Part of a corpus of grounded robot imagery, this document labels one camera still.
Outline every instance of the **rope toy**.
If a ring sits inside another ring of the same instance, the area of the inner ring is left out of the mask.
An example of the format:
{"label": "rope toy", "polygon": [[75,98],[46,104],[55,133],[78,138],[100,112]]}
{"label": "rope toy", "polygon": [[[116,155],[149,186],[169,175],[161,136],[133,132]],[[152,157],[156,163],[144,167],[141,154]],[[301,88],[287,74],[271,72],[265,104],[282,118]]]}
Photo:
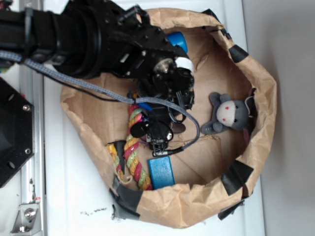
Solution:
{"label": "rope toy", "polygon": [[139,138],[135,138],[131,135],[130,129],[133,125],[143,121],[143,109],[136,104],[132,104],[129,107],[129,129],[126,144],[124,146],[126,159],[126,165],[130,170],[134,180],[138,183],[138,187],[142,190],[152,190],[151,179],[146,171],[142,168],[138,157]]}
{"label": "rope toy", "polygon": [[114,161],[114,164],[116,167],[116,171],[117,171],[120,179],[124,180],[125,175],[123,173],[122,166],[120,164],[119,156],[117,154],[117,150],[115,148],[115,145],[114,144],[108,144],[106,147],[113,158],[113,161]]}

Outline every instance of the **blue block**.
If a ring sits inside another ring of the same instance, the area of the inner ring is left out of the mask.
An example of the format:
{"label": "blue block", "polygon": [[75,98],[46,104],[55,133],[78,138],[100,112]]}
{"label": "blue block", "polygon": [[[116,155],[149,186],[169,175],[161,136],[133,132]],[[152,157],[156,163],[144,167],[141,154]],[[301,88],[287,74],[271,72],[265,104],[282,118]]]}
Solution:
{"label": "blue block", "polygon": [[175,184],[171,159],[169,156],[151,159],[148,162],[153,189]]}

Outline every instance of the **gray wall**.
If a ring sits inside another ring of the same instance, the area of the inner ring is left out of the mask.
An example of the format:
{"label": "gray wall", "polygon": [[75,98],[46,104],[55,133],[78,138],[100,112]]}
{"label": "gray wall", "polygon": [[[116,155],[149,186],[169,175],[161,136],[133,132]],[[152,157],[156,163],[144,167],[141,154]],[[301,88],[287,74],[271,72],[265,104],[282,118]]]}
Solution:
{"label": "gray wall", "polygon": [[315,1],[243,0],[248,51],[278,82],[261,182],[266,235],[315,235]]}

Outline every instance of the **gray stuffed animal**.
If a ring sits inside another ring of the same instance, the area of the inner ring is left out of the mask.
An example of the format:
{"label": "gray stuffed animal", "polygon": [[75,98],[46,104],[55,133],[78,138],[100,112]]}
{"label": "gray stuffed animal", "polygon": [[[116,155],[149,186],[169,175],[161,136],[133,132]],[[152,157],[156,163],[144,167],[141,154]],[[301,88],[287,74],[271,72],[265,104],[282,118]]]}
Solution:
{"label": "gray stuffed animal", "polygon": [[213,105],[211,120],[201,128],[203,134],[218,134],[229,127],[235,130],[243,130],[248,124],[250,117],[250,106],[247,100],[231,100],[228,94],[213,92],[210,94],[210,102]]}

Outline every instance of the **paper bag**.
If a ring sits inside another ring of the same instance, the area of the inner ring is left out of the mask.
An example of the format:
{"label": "paper bag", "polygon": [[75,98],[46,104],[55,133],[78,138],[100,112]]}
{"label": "paper bag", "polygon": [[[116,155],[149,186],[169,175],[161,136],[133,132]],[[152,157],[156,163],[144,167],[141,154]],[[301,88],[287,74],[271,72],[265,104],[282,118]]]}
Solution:
{"label": "paper bag", "polygon": [[[128,105],[104,102],[64,88],[62,108],[113,193],[116,214],[185,228],[252,194],[271,149],[276,83],[257,61],[233,43],[223,25],[211,14],[179,9],[153,9],[149,14],[151,24],[166,33],[181,31],[186,38],[188,55],[195,67],[195,104],[189,112],[200,125],[211,118],[210,93],[228,93],[232,99],[244,100],[252,88],[256,89],[256,126],[249,144],[240,131],[201,135],[197,143],[170,157],[175,185],[140,191],[136,190],[132,178],[127,184],[118,181],[112,157],[105,147],[110,142],[126,139]],[[89,82],[124,96],[130,89],[136,91],[135,82],[111,74],[104,73]],[[195,126],[189,120],[185,120],[185,126],[186,131],[170,142],[171,148],[194,138]],[[152,151],[141,146],[138,156],[148,172],[147,160],[152,158]]]}

